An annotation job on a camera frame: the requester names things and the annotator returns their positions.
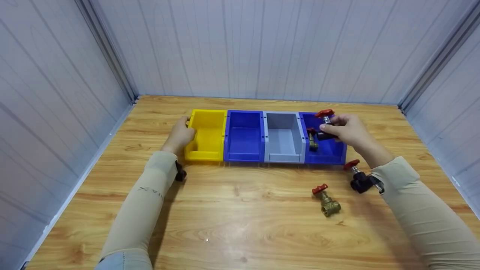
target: brass fitting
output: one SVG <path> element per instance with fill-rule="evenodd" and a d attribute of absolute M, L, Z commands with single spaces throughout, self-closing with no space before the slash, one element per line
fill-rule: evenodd
<path fill-rule="evenodd" d="M 340 212 L 342 209 L 339 202 L 332 200 L 330 196 L 327 195 L 325 189 L 327 189 L 327 184 L 319 185 L 318 187 L 312 189 L 312 193 L 320 199 L 322 203 L 322 213 L 329 217 L 332 214 Z"/>
<path fill-rule="evenodd" d="M 318 144 L 315 142 L 315 138 L 313 137 L 317 132 L 313 128 L 307 128 L 307 133 L 308 133 L 308 140 L 309 140 L 309 145 L 310 145 L 310 150 L 312 151 L 317 151 L 318 150 Z"/>

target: hand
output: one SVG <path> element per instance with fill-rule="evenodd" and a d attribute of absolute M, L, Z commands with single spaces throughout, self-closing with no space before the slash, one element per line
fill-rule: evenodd
<path fill-rule="evenodd" d="M 330 121 L 335 125 L 320 125 L 320 130 L 338 136 L 344 143 L 353 147 L 370 168 L 387 164 L 394 156 L 368 132 L 360 118 L 355 114 L 340 114 Z"/>
<path fill-rule="evenodd" d="M 187 127 L 188 120 L 190 120 L 190 117 L 182 116 L 177 121 L 160 151 L 177 154 L 193 140 L 195 137 L 195 130 Z"/>
<path fill-rule="evenodd" d="M 320 125 L 320 130 L 338 136 L 344 143 L 359 148 L 375 142 L 360 118 L 355 114 L 340 114 L 332 117 L 332 125 Z"/>

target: gray storage bin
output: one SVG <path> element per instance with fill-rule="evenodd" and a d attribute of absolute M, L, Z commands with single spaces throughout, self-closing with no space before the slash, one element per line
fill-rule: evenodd
<path fill-rule="evenodd" d="M 264 111 L 265 162 L 304 163 L 305 137 L 298 112 Z"/>

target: red valve handle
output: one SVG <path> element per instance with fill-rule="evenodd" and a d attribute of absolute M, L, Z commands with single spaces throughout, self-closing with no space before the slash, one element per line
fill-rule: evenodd
<path fill-rule="evenodd" d="M 335 112 L 332 109 L 321 110 L 315 114 L 315 117 L 322 118 L 325 116 L 332 116 Z"/>
<path fill-rule="evenodd" d="M 350 170 L 353 166 L 357 166 L 360 163 L 360 160 L 352 160 L 349 163 L 343 165 L 344 170 Z"/>
<path fill-rule="evenodd" d="M 317 131 L 314 128 L 309 127 L 309 128 L 307 128 L 307 134 L 315 135 L 315 134 L 317 134 Z"/>
<path fill-rule="evenodd" d="M 324 191 L 324 190 L 327 189 L 327 188 L 328 188 L 327 184 L 319 185 L 319 186 L 317 186 L 316 188 L 312 189 L 312 193 L 313 193 L 313 194 L 317 194 L 317 193 L 319 193 L 319 192 Z"/>

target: yellow storage bin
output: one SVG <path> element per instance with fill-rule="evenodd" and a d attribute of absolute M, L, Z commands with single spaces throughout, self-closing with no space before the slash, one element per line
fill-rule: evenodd
<path fill-rule="evenodd" d="M 188 127 L 197 133 L 185 148 L 186 160 L 223 161 L 227 110 L 193 110 Z"/>

